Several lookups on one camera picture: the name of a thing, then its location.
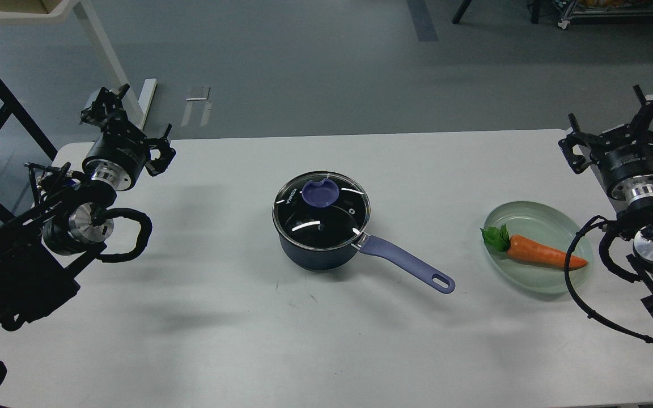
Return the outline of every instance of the handle hole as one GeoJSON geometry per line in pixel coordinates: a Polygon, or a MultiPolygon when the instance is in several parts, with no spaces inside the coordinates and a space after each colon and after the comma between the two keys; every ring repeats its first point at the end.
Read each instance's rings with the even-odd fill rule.
{"type": "Polygon", "coordinates": [[[441,277],[440,275],[433,275],[432,281],[442,286],[445,289],[450,287],[450,282],[445,281],[443,277],[441,277]]]}

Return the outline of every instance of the metal shelf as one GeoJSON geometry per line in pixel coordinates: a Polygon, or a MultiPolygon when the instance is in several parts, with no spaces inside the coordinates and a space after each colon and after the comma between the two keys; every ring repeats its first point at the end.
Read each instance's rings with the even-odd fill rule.
{"type": "Polygon", "coordinates": [[[567,0],[563,2],[563,5],[558,26],[564,30],[568,28],[574,18],[630,18],[631,16],[639,18],[640,16],[653,16],[653,5],[625,8],[588,8],[579,6],[578,0],[567,0]]]}

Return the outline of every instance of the lavender pot handle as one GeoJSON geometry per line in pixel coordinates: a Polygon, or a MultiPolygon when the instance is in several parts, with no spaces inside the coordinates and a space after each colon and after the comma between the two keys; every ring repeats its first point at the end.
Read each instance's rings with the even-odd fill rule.
{"type": "Polygon", "coordinates": [[[387,259],[443,294],[451,294],[455,290],[455,281],[451,277],[388,240],[368,235],[355,246],[361,253],[387,259]]]}

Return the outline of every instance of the pot lid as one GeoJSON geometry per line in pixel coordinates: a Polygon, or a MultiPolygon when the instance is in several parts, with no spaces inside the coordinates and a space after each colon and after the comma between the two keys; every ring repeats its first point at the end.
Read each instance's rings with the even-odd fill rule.
{"type": "Polygon", "coordinates": [[[331,171],[304,173],[277,194],[272,213],[279,234],[310,250],[348,245],[370,219],[370,201],[356,181],[331,171]]]}

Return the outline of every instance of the green leaves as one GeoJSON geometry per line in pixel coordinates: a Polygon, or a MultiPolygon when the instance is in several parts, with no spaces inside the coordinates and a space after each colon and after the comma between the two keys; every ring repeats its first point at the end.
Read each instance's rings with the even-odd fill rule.
{"type": "Polygon", "coordinates": [[[508,227],[505,224],[500,228],[481,228],[480,232],[482,232],[482,240],[485,242],[485,245],[499,252],[505,252],[510,248],[510,235],[508,235],[508,227]]]}

